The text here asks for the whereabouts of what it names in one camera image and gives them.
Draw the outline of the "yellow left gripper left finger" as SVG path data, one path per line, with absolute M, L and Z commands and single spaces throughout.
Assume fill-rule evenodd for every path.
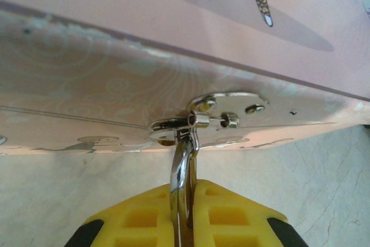
M 66 246 L 174 246 L 169 185 L 133 196 L 89 218 Z

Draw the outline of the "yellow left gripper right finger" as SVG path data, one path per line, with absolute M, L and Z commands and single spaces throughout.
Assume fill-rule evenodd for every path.
M 193 205 L 194 246 L 307 246 L 272 208 L 200 179 Z

